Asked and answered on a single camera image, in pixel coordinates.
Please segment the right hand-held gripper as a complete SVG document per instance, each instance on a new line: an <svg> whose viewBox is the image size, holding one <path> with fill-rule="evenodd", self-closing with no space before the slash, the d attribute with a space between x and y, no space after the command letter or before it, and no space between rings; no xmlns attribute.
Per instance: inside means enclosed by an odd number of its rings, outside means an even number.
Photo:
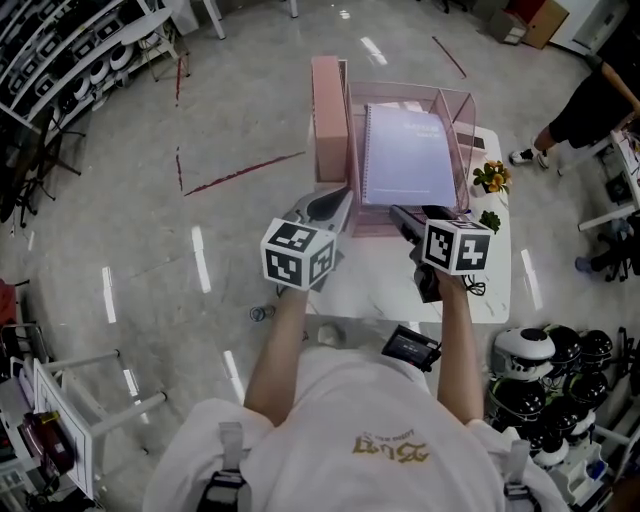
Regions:
<svg viewBox="0 0 640 512"><path fill-rule="evenodd" d="M465 290L483 296L486 284L475 276L485 270L492 230L437 205L423 205L426 224L401 206L389 208L389 218L414 249L414 282L423 303L441 300L436 272L460 278Z"/></svg>

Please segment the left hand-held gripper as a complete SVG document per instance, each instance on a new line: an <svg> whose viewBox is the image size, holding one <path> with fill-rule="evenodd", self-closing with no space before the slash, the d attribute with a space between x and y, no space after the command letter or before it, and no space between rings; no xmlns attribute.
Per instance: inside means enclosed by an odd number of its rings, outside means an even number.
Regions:
<svg viewBox="0 0 640 512"><path fill-rule="evenodd" d="M264 277L279 288L319 292L338 262L338 239L348 222L347 186L307 194L269 225L260 243Z"/></svg>

